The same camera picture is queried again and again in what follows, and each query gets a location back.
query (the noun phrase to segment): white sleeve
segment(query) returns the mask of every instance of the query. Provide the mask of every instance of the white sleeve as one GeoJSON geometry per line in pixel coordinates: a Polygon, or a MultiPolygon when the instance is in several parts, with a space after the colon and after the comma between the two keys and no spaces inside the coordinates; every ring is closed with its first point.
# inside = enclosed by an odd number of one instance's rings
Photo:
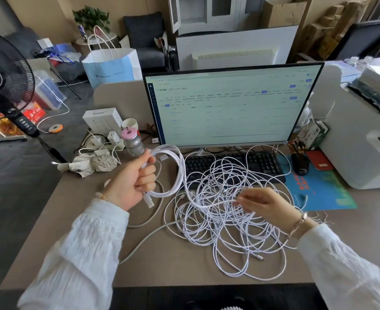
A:
{"type": "Polygon", "coordinates": [[[18,301],[21,310],[107,310],[129,213],[93,199],[48,252],[18,301]]]}
{"type": "Polygon", "coordinates": [[[342,243],[327,225],[306,232],[298,249],[329,310],[380,309],[380,269],[342,243]]]}

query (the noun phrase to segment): blue mouse pad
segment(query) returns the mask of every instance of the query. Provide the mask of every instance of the blue mouse pad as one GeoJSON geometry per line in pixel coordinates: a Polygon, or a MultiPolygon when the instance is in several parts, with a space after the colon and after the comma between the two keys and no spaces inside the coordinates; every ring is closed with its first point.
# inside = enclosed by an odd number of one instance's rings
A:
{"type": "MultiPolygon", "coordinates": [[[[278,159],[283,171],[287,173],[289,166],[285,165],[286,159],[283,156],[279,156],[278,159]]],[[[303,206],[305,196],[308,195],[305,211],[356,208],[355,201],[339,181],[335,172],[318,171],[312,163],[305,176],[297,175],[292,168],[292,172],[286,175],[286,186],[295,199],[295,204],[299,207],[303,206]]]]}

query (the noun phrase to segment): sticker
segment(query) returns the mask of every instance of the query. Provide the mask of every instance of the sticker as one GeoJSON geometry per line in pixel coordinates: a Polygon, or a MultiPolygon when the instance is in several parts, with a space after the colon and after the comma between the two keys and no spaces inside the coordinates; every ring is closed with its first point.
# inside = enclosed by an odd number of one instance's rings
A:
{"type": "Polygon", "coordinates": [[[162,155],[161,157],[159,157],[160,161],[164,161],[164,160],[167,160],[168,159],[168,155],[162,155]]]}

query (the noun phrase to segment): electric fan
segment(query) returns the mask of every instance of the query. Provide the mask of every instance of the electric fan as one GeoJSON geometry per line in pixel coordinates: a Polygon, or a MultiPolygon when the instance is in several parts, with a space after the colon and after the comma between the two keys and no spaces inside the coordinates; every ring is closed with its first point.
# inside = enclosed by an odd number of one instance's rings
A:
{"type": "Polygon", "coordinates": [[[38,139],[53,158],[65,163],[66,160],[39,137],[39,130],[21,112],[31,101],[34,89],[34,75],[27,61],[0,36],[0,119],[8,118],[25,134],[38,139]]]}

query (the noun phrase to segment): white cabinet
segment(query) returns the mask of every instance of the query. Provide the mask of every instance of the white cabinet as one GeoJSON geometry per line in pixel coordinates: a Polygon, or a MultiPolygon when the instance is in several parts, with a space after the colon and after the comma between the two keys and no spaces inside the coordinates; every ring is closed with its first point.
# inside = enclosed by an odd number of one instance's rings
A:
{"type": "Polygon", "coordinates": [[[242,31],[258,26],[265,0],[168,0],[172,32],[242,31]]]}

